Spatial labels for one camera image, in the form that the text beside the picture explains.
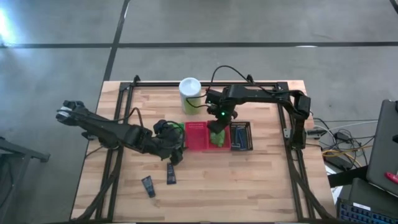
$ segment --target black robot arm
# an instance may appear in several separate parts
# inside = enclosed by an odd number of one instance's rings
[[[291,96],[294,98],[294,103],[290,101]],[[232,118],[235,119],[238,116],[234,110],[235,106],[247,102],[280,103],[294,119],[294,124],[292,124],[290,130],[290,145],[294,149],[305,148],[304,122],[310,116],[311,98],[305,96],[300,90],[252,90],[243,85],[227,86],[221,93],[208,90],[206,103],[211,104],[211,106],[207,109],[207,112],[217,118],[216,121],[209,123],[208,128],[215,133],[219,133],[229,125]]]
[[[142,154],[159,156],[162,160],[170,158],[173,165],[182,160],[183,131],[160,120],[152,131],[136,124],[119,124],[90,112],[81,101],[64,101],[56,119],[68,126],[79,126],[85,130],[82,135],[87,139],[92,136],[108,149],[125,146]]]

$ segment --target yellow cable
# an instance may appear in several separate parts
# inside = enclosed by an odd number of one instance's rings
[[[328,151],[328,152],[339,152],[339,151],[337,151],[337,150],[332,150],[332,149],[327,150],[327,151]],[[362,165],[361,165],[352,155],[347,154],[347,153],[343,153],[343,154],[345,154],[346,156],[350,157],[352,160],[354,160],[354,162],[356,162],[360,167],[362,167]],[[336,157],[335,155],[336,155],[336,154],[334,154],[334,155],[325,155],[325,154],[323,154],[324,157]]]
[[[347,150],[344,150],[343,152],[339,152],[338,154],[327,155],[328,152],[335,151],[335,150],[329,149],[329,150],[323,151],[322,154],[325,157],[337,157],[337,156],[344,155],[347,152],[353,152],[353,151],[357,151],[357,150],[360,150],[360,149],[367,149],[367,148],[370,148],[370,147],[372,147],[372,146],[362,146],[362,147],[359,147],[359,148],[356,148],[356,149],[347,149]]]

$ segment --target red container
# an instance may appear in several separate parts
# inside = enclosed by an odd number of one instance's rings
[[[185,144],[192,151],[204,151],[208,148],[209,130],[206,121],[185,122]]]
[[[224,144],[221,147],[218,147],[216,144],[211,143],[210,141],[210,130],[206,127],[208,141],[207,141],[207,149],[209,150],[231,150],[231,135],[229,133],[229,125],[224,129],[225,131],[225,138]]]

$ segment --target butcher block tabletop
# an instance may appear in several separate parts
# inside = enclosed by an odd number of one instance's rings
[[[290,90],[305,93],[302,80],[282,82],[288,82]],[[119,85],[120,82],[104,82],[97,114],[113,119]],[[222,87],[212,89],[221,91]],[[125,96],[122,104],[121,117],[124,116],[126,98]],[[178,87],[134,87],[131,106],[140,109],[144,126],[149,129],[160,119],[178,123],[214,119],[214,116],[207,114],[206,108],[201,108],[198,115],[185,115]],[[277,105],[245,103],[238,105],[236,111],[236,121],[251,123],[253,151],[186,150],[183,161],[174,167],[177,183],[173,185],[166,184],[168,159],[161,161],[157,156],[139,154],[125,147],[113,221],[297,221]],[[137,114],[134,113],[129,118],[129,124],[139,124]],[[305,127],[313,128],[312,117],[306,121]],[[307,142],[318,144],[315,140]],[[90,142],[87,153],[99,146],[98,141]],[[333,198],[320,149],[306,146],[303,157],[311,191],[326,210],[334,215]],[[85,159],[72,218],[81,215],[98,193],[105,158],[106,149],[100,149]],[[154,198],[148,197],[141,182],[141,179],[149,175],[156,192]],[[109,195],[110,190],[105,198],[104,215],[107,214]],[[301,191],[300,198],[306,214]]]

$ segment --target concrete floor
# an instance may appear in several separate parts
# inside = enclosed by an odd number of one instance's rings
[[[0,0],[5,44],[112,43],[123,0]],[[388,0],[132,0],[121,43],[398,41]],[[87,141],[55,120],[63,100],[94,111],[110,49],[0,49],[0,136],[49,152],[32,161],[9,223],[68,220]],[[305,80],[332,127],[377,119],[398,97],[397,47],[119,49],[110,80],[209,80],[227,64],[257,80]],[[221,70],[217,80],[238,80]],[[354,136],[376,124],[353,126]],[[331,142],[324,137],[322,141]]]

